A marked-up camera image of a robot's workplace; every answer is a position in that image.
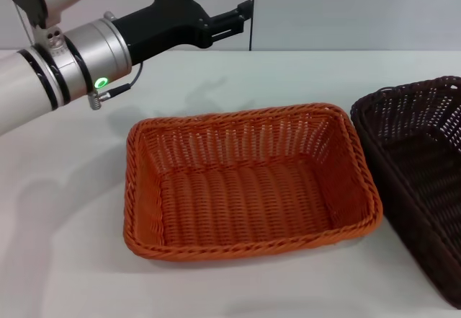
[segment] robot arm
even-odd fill
[[[88,95],[91,108],[129,90],[98,93],[132,66],[176,45],[209,48],[243,32],[253,3],[210,17],[194,0],[154,0],[137,12],[62,33],[61,12],[79,0],[13,0],[27,14],[35,44],[0,60],[0,135]]]

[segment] basket bottom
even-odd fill
[[[461,153],[443,134],[418,133],[385,145],[429,213],[461,250]]]
[[[164,245],[263,242],[333,228],[306,161],[205,172],[161,181]]]

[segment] white table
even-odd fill
[[[125,139],[144,118],[306,102],[461,74],[461,52],[170,52],[131,92],[0,138],[0,317],[458,317],[384,221],[358,241],[176,264],[122,238]]]

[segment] orange wicker basket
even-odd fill
[[[139,122],[127,140],[127,246],[145,258],[274,255],[361,237],[382,206],[333,105]]]

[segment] wicker basket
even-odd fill
[[[150,119],[128,136],[124,236],[141,257],[274,255],[361,237],[381,218],[333,105]]]
[[[381,89],[351,115],[386,217],[461,308],[461,78]]]

